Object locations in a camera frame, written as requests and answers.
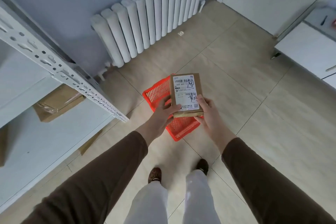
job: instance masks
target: shoe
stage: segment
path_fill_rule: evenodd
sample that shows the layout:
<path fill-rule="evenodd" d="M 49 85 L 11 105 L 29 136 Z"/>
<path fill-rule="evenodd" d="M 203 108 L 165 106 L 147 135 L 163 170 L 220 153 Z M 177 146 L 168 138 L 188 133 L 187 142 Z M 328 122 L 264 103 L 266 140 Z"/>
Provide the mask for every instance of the shoe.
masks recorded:
<path fill-rule="evenodd" d="M 155 167 L 149 173 L 148 183 L 151 183 L 152 181 L 159 181 L 161 183 L 161 178 L 162 178 L 161 169 L 159 167 Z"/>
<path fill-rule="evenodd" d="M 204 158 L 201 158 L 196 165 L 195 170 L 197 169 L 201 170 L 205 175 L 207 175 L 209 171 L 208 162 Z"/>

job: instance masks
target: shelf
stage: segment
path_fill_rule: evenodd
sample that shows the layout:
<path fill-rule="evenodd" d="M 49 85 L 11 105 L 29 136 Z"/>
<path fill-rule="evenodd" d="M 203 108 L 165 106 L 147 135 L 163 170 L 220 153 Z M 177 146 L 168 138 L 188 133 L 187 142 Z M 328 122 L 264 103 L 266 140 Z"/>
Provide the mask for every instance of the shelf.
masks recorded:
<path fill-rule="evenodd" d="M 107 125 L 113 116 L 85 99 L 49 123 L 28 108 L 9 123 L 0 168 L 0 213 Z"/>
<path fill-rule="evenodd" d="M 48 71 L 0 39 L 0 127 L 59 85 Z"/>

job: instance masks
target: hand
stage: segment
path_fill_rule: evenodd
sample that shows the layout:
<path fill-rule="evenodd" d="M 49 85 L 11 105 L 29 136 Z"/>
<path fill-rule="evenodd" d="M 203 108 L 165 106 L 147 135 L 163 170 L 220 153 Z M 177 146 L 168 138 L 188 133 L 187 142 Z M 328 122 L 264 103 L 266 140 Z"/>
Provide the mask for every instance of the hand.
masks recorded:
<path fill-rule="evenodd" d="M 180 104 L 171 106 L 171 103 L 169 103 L 165 105 L 169 99 L 170 95 L 163 98 L 149 120 L 135 130 L 142 135 L 147 146 L 149 146 L 155 138 L 162 135 L 166 126 L 173 121 L 173 117 L 169 118 L 169 116 L 179 111 L 182 107 Z"/>
<path fill-rule="evenodd" d="M 204 126 L 205 132 L 216 144 L 220 153 L 223 153 L 226 145 L 237 136 L 225 125 L 211 99 L 198 95 L 197 101 L 203 108 L 204 119 L 200 117 L 195 117 L 195 119 Z"/>

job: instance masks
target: brown sleeve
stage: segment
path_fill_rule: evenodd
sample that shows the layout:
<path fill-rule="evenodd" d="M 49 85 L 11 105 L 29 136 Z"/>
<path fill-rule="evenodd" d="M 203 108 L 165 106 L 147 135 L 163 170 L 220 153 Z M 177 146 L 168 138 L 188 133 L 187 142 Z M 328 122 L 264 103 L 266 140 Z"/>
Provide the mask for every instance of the brown sleeve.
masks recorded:
<path fill-rule="evenodd" d="M 44 198 L 23 223 L 103 224 L 147 153 L 143 137 L 129 133 Z"/>
<path fill-rule="evenodd" d="M 240 138 L 229 142 L 222 161 L 258 223 L 336 223 L 320 205 Z"/>

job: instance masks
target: red shopping basket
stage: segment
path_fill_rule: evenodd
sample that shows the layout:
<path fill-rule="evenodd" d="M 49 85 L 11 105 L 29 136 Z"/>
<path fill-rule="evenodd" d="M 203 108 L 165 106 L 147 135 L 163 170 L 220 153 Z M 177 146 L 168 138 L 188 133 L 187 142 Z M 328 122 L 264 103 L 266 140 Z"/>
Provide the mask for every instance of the red shopping basket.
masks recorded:
<path fill-rule="evenodd" d="M 145 90 L 142 94 L 153 112 L 158 106 L 160 100 L 170 94 L 169 79 L 170 76 L 162 79 L 148 90 Z M 166 129 L 174 141 L 178 141 L 197 128 L 199 125 L 200 123 L 195 120 L 194 117 L 179 117 L 174 118 L 174 120 L 168 126 L 166 126 Z"/>

